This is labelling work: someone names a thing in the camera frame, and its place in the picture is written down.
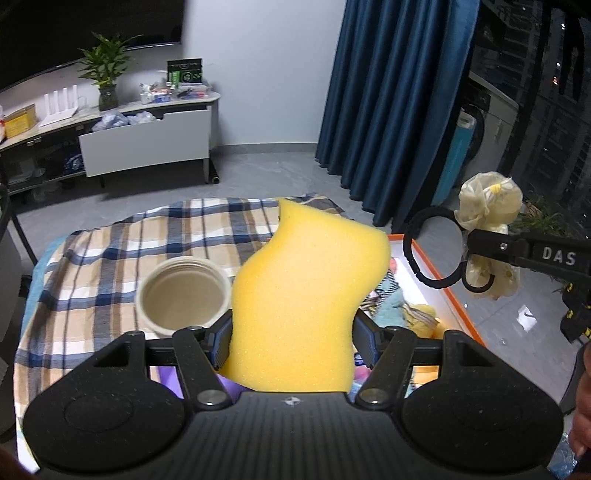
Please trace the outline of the person's right hand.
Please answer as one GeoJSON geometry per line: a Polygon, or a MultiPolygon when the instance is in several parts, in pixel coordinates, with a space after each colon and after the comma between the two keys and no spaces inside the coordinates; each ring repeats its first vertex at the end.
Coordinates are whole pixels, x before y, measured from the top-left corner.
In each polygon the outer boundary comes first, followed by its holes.
{"type": "Polygon", "coordinates": [[[590,344],[583,352],[584,370],[576,391],[575,411],[569,433],[569,445],[577,458],[591,447],[591,354],[590,344]]]}

